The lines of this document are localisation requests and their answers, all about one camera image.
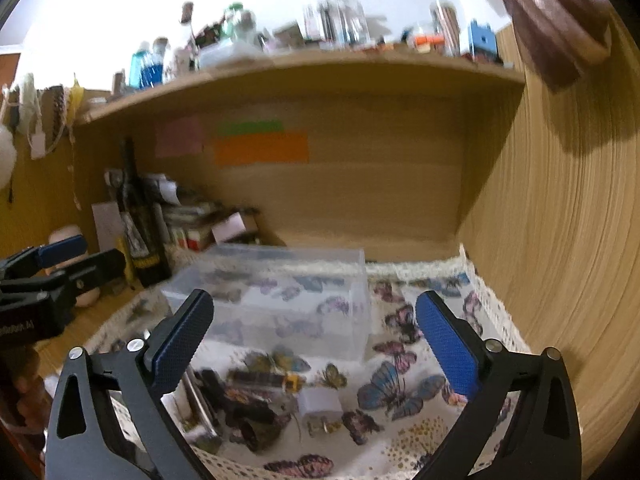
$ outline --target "clear plastic box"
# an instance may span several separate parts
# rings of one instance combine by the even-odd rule
[[[361,361],[370,333],[364,252],[223,244],[162,287],[172,312],[201,288],[214,298],[205,339]]]

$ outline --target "wine bottle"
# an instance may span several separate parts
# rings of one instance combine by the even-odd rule
[[[118,194],[118,207],[133,266],[146,288],[167,280],[171,272],[151,204],[145,195],[142,179],[138,176],[131,137],[125,137],[121,141],[120,151],[124,160],[124,172]]]

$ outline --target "metal bolt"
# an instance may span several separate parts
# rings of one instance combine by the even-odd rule
[[[137,352],[145,345],[145,342],[142,339],[132,339],[127,343],[127,350],[129,352]]]
[[[552,346],[550,346],[549,348],[546,349],[546,356],[549,359],[553,359],[554,361],[559,361],[560,358],[562,357],[562,354],[557,348],[553,348]]]
[[[495,354],[497,354],[498,352],[502,352],[502,349],[504,348],[502,346],[502,343],[500,341],[498,341],[497,339],[487,339],[484,342],[484,346],[486,346],[486,349],[489,352],[493,352]]]
[[[81,346],[73,347],[69,350],[69,359],[78,359],[82,355],[82,352],[84,352],[84,349],[82,349]]]

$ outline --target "shiny brown bag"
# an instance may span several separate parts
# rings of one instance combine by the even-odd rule
[[[503,0],[524,63],[553,91],[565,88],[611,50],[608,0]]]

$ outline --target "pink paper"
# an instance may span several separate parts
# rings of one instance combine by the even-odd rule
[[[156,123],[156,158],[202,153],[204,138],[196,116]]]

